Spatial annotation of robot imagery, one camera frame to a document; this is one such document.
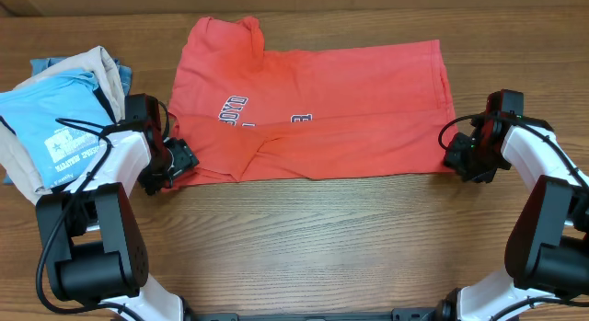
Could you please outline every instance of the blue cloth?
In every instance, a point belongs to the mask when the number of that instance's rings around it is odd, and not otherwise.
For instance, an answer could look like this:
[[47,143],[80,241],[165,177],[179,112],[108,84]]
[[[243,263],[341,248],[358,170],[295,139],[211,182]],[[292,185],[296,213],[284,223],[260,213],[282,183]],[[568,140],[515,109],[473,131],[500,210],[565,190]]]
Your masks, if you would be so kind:
[[97,136],[55,121],[68,118],[112,124],[94,96],[97,88],[92,73],[73,69],[0,93],[0,113],[29,152],[45,188],[78,178],[98,151]]
[[[32,59],[30,61],[30,65],[33,67],[32,75],[34,76],[45,69],[53,66],[54,64],[59,63],[63,59],[67,59],[67,57],[53,57],[53,58],[45,58],[45,59]],[[129,89],[131,89],[131,81],[133,80],[133,71],[131,68],[127,66],[121,65],[119,59],[112,59],[114,60],[117,68],[119,69],[119,76],[121,77],[121,84],[122,84],[122,92],[125,96],[129,95]]]

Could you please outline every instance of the red fabric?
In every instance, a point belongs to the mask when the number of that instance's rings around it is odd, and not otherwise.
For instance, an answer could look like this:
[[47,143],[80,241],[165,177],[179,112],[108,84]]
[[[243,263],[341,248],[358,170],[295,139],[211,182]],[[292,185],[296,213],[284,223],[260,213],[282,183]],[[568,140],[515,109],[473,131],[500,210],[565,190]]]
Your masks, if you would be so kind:
[[264,51],[254,17],[197,22],[169,111],[201,161],[175,187],[442,172],[455,118],[438,40]]

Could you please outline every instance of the red cloth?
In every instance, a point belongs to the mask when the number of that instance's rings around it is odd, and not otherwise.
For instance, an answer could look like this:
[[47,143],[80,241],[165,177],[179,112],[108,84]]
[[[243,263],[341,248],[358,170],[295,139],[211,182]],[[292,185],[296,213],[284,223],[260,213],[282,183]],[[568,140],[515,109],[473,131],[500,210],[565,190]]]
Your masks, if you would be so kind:
[[169,111],[201,161],[175,187],[442,172],[455,118],[438,40],[264,51],[254,17],[197,22]]

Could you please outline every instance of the red shirt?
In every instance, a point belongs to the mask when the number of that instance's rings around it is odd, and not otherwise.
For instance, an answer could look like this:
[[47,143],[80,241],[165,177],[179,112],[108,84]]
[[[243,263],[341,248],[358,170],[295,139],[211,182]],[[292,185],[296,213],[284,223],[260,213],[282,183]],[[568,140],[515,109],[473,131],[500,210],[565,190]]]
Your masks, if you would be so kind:
[[437,135],[455,118],[438,40],[264,51],[254,17],[197,22],[169,111],[201,161],[176,187],[446,171]]

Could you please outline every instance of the white fabric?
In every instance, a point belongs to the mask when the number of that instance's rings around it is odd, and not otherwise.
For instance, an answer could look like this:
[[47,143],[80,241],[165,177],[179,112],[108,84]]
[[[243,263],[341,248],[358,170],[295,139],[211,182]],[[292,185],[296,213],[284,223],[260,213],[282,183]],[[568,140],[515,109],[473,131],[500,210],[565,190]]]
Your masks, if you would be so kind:
[[[102,92],[110,103],[116,121],[124,119],[125,95],[122,91],[119,70],[102,46],[64,59],[22,82],[15,89],[32,85],[41,79],[75,68],[82,68],[94,73]],[[36,204],[41,195],[51,193],[50,189],[43,187],[39,171],[33,165],[27,150],[2,123],[0,123],[0,145],[3,149],[3,152],[0,152],[0,165],[6,169],[6,173],[17,189],[29,201]]]

